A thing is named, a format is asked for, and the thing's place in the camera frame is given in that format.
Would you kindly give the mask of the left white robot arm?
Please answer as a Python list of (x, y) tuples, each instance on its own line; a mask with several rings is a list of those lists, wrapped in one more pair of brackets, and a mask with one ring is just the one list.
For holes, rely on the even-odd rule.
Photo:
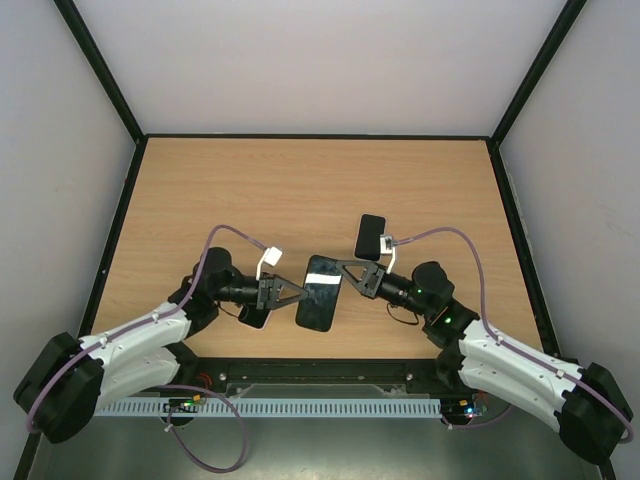
[(185, 341), (218, 317), (221, 303), (239, 306), (240, 322), (261, 329), (272, 311), (307, 296), (279, 275), (244, 275), (228, 250), (210, 248), (179, 289), (151, 312), (100, 334), (52, 337), (13, 400), (26, 413), (29, 428), (52, 443), (64, 442), (114, 402), (192, 381), (199, 358)]

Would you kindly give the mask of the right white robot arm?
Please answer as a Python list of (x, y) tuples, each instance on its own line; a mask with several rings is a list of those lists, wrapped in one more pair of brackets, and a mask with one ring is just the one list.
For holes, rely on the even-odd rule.
[(443, 389), (481, 390), (528, 412), (594, 465), (629, 438), (633, 412), (606, 368), (548, 356), (484, 322), (455, 299), (438, 263), (418, 265), (409, 278), (370, 261), (341, 261), (338, 268), (362, 296), (424, 319), (424, 333), (441, 350), (435, 375)]

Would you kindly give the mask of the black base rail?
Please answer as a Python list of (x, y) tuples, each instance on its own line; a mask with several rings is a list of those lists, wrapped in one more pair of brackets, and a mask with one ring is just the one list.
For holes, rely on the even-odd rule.
[(447, 387), (436, 376), (433, 359), (251, 359), (196, 358), (181, 360), (167, 383), (209, 386), (224, 392), (233, 384), (376, 385), (403, 387), (410, 395), (434, 398), (474, 395), (462, 384)]

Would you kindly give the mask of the black metal frame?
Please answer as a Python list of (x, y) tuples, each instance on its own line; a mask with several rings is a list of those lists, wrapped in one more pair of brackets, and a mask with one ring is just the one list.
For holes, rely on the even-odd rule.
[(131, 198), (138, 180), (139, 171), (143, 164), (143, 154), (150, 139), (249, 139), (249, 140), (295, 140), (302, 142), (310, 141), (479, 141), (486, 144), (489, 159), (493, 168), (497, 188), (505, 211), (507, 223), (509, 225), (514, 249), (518, 258), (519, 266), (523, 275), (524, 284), (527, 289), (529, 301), (533, 311), (533, 318), (536, 324), (538, 335), (541, 340), (543, 351), (546, 354), (553, 354), (554, 358), (561, 358), (560, 346), (556, 337), (556, 332), (552, 325), (552, 320), (544, 299), (542, 287), (536, 272), (531, 248), (525, 238), (524, 222), (518, 213), (516, 198), (513, 187), (507, 178), (507, 170), (503, 161), (500, 146), (506, 139), (507, 134), (515, 124), (516, 119), (523, 110), (529, 97), (538, 85), (540, 79), (550, 65), (556, 52), (562, 45), (564, 39), (570, 32), (574, 23), (578, 19), (581, 11), (588, 1), (566, 1), (554, 22), (549, 34), (545, 38), (534, 61), (529, 67), (523, 81), (518, 87), (511, 100), (506, 113), (501, 118), (495, 132), (491, 136), (469, 136), (469, 135), (377, 135), (377, 134), (231, 134), (231, 133), (210, 133), (210, 134), (143, 134), (140, 126), (122, 94), (115, 77), (112, 75), (99, 47), (97, 46), (91, 32), (86, 25), (80, 11), (74, 1), (53, 1), (61, 17), (65, 21), (76, 43), (82, 50), (89, 65), (97, 76), (103, 90), (106, 92), (111, 103), (124, 123), (129, 134), (135, 142), (134, 154), (124, 181), (124, 187), (120, 195), (114, 220), (112, 222), (106, 246), (98, 267), (98, 272), (90, 293), (90, 297), (80, 323), (79, 333), (88, 334), (94, 326), (99, 304), (101, 302), (106, 281), (111, 269), (116, 248), (120, 239), (121, 231), (125, 223), (127, 212), (131, 203)]

